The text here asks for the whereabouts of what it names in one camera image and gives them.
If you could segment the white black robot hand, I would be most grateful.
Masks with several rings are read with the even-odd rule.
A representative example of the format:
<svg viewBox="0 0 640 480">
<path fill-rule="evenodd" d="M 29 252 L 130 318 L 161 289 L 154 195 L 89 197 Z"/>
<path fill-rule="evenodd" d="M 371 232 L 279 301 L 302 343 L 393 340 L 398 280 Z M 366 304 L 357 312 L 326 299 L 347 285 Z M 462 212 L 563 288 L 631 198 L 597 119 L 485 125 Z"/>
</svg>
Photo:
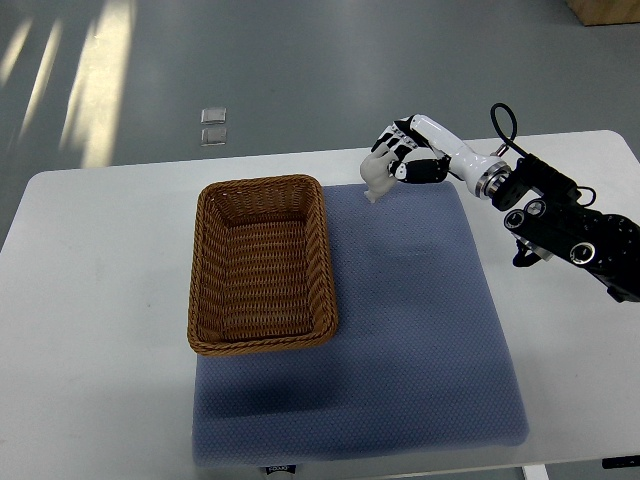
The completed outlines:
<svg viewBox="0 0 640 480">
<path fill-rule="evenodd" d="M 388 167 L 397 183 L 440 183 L 452 176 L 464 182 L 472 195 L 484 199 L 511 173 L 500 156 L 474 151 L 425 115 L 394 121 L 379 136 L 370 153 L 380 145 L 397 157 Z"/>
</svg>

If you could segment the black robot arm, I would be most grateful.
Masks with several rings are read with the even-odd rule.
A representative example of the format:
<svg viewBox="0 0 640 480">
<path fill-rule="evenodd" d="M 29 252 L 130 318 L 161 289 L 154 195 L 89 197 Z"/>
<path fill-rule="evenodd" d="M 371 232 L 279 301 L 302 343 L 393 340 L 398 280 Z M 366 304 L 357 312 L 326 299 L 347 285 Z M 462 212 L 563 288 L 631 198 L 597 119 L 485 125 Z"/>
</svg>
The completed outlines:
<svg viewBox="0 0 640 480">
<path fill-rule="evenodd" d="M 505 213 L 503 224 L 516 238 L 513 265 L 530 267 L 545 256 L 558 257 L 588 272 L 617 302 L 639 300 L 639 226 L 619 214 L 581 204 L 583 190 L 573 179 L 515 143 L 517 121 L 504 103 L 490 109 L 502 151 L 520 155 L 516 168 L 498 174 L 485 188 L 492 205 Z"/>
</svg>

